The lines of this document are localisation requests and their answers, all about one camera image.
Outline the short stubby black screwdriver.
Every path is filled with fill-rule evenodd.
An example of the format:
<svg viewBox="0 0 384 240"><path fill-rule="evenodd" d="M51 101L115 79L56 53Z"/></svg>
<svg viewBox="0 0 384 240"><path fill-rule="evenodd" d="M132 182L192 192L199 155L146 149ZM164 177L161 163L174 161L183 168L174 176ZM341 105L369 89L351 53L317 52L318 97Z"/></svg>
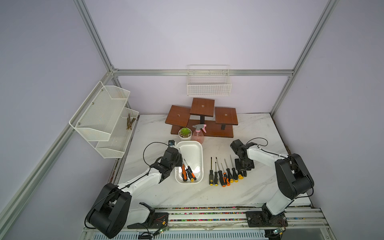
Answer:
<svg viewBox="0 0 384 240"><path fill-rule="evenodd" d="M242 180L244 178L243 171L238 171L238 178L239 178L239 180Z"/></svg>

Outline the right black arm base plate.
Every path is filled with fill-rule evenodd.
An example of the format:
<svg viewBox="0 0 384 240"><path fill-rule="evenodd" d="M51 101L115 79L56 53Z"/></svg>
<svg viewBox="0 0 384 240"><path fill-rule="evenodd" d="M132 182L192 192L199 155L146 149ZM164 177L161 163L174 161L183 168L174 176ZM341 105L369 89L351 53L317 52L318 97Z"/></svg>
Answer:
<svg viewBox="0 0 384 240"><path fill-rule="evenodd" d="M284 213L274 216L262 211L248 211L246 219L250 228L286 227L288 225Z"/></svg>

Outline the white plastic storage box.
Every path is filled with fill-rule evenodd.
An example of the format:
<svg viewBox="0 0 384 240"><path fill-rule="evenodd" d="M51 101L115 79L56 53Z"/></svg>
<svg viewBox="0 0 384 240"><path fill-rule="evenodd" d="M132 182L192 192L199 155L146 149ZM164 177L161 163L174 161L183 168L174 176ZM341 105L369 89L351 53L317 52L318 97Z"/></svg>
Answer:
<svg viewBox="0 0 384 240"><path fill-rule="evenodd" d="M196 141L183 141L176 144L176 148L182 154L185 170L192 170L194 174L194 181L192 182L189 177L187 181L183 180L182 167L175 168L176 182L182 185L191 185L200 183L204 178L204 161L203 161L203 147Z"/></svg>

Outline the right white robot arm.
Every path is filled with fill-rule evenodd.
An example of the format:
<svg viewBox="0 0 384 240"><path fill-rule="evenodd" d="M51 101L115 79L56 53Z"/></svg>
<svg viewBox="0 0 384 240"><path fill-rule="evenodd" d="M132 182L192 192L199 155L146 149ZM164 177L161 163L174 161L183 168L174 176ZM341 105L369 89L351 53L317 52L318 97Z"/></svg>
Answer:
<svg viewBox="0 0 384 240"><path fill-rule="evenodd" d="M299 195L315 186L308 168L298 154L273 153L256 143L243 144L240 140L233 141L230 147L238 156L235 159L238 171L250 171L255 167L255 162L275 170L278 190L262 206L263 213L268 217L282 214Z"/></svg>

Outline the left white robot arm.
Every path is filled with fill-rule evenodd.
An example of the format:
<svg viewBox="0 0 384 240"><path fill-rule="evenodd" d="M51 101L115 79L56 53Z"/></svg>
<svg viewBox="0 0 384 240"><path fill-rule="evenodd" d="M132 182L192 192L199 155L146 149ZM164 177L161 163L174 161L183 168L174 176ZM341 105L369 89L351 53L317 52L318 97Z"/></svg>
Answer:
<svg viewBox="0 0 384 240"><path fill-rule="evenodd" d="M106 184L99 193L95 203L87 213L85 226L92 225L109 239L114 238L127 226L129 214L134 224L147 220L154 209L144 202L134 204L134 200L147 189L168 178L175 167L180 167L183 160L177 148L168 147L147 172L123 183L122 186Z"/></svg>

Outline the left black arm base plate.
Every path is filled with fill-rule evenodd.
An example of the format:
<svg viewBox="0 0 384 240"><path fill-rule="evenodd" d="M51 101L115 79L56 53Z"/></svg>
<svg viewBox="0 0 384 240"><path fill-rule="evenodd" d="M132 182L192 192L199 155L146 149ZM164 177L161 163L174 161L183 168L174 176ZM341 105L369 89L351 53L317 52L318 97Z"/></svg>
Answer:
<svg viewBox="0 0 384 240"><path fill-rule="evenodd" d="M130 204L125 226L128 229L159 227L161 221L168 222L169 213L157 212L156 209L145 202Z"/></svg>

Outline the black handle long screwdriver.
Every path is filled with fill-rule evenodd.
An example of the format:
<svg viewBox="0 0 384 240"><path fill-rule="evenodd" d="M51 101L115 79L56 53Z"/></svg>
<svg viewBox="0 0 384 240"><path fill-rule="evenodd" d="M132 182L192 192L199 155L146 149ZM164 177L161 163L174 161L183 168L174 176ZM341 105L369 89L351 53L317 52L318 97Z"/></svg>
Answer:
<svg viewBox="0 0 384 240"><path fill-rule="evenodd" d="M232 164L233 179L234 179L234 182L237 183L239 181L239 179L238 179L238 174L237 174L236 168L235 168L235 162L233 161L232 156L230 156L230 159L231 159L231 164Z"/></svg>

